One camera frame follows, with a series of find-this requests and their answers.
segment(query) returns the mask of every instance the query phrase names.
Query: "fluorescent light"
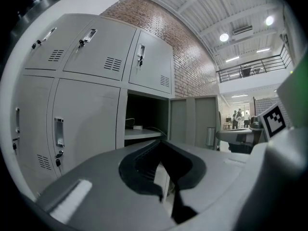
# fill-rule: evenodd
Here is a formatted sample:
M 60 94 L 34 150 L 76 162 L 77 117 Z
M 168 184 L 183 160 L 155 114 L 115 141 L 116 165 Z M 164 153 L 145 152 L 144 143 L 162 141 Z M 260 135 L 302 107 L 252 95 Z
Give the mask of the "fluorescent light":
M 229 35 L 227 33 L 223 33 L 220 35 L 219 39 L 221 42 L 226 42 L 229 39 Z
M 269 50 L 270 50 L 270 48 L 263 49 L 263 50 L 258 50 L 257 53 L 264 52 L 264 51 L 269 51 Z
M 265 21 L 266 25 L 270 26 L 271 24 L 274 23 L 274 18 L 273 16 L 269 16 L 268 18 L 266 18 L 266 21 Z
M 232 98 L 245 97 L 245 96 L 248 96 L 248 94 L 236 95 L 236 96 L 232 96 Z
M 240 58 L 239 56 L 234 57 L 234 58 L 231 58 L 231 59 L 229 59 L 229 60 L 226 60 L 226 63 L 231 62 L 231 61 L 234 61 L 234 60 L 239 59 L 239 58 Z

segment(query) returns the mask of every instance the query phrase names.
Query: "balcony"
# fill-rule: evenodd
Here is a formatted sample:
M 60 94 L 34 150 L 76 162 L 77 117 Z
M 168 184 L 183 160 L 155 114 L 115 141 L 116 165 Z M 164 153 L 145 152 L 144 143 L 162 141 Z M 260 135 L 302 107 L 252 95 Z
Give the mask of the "balcony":
M 283 46 L 279 55 L 246 62 L 233 67 L 217 71 L 220 82 L 231 81 L 239 78 L 269 73 L 276 70 L 286 69 L 292 65 L 292 59 Z

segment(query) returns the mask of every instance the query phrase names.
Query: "ventilation slot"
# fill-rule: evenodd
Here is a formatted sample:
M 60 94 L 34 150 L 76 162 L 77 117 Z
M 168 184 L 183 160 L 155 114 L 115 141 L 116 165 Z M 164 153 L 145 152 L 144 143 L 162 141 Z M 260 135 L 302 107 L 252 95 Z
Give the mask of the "ventilation slot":
M 48 62 L 57 62 L 60 60 L 60 57 L 63 54 L 63 50 L 53 50 L 53 52 L 51 53 Z
M 107 57 L 104 68 L 119 72 L 121 68 L 121 64 L 122 64 L 121 60 Z
M 167 77 L 161 75 L 161 76 L 160 76 L 160 84 L 161 84 L 162 86 L 169 87 L 169 85 L 170 85 L 170 80 L 169 80 L 169 78 L 167 78 Z
M 46 169 L 49 169 L 51 170 L 51 166 L 49 164 L 49 160 L 47 157 L 44 157 L 44 156 L 41 156 L 41 155 L 38 155 L 38 162 L 39 162 L 39 165 L 42 167 L 42 168 L 46 168 Z

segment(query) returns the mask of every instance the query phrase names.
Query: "desk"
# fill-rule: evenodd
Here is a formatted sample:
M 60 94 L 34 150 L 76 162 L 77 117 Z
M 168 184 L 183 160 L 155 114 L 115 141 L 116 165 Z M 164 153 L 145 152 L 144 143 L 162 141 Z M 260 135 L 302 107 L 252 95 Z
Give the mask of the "desk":
M 222 130 L 230 130 L 230 126 L 232 128 L 232 123 L 231 122 L 224 122 Z

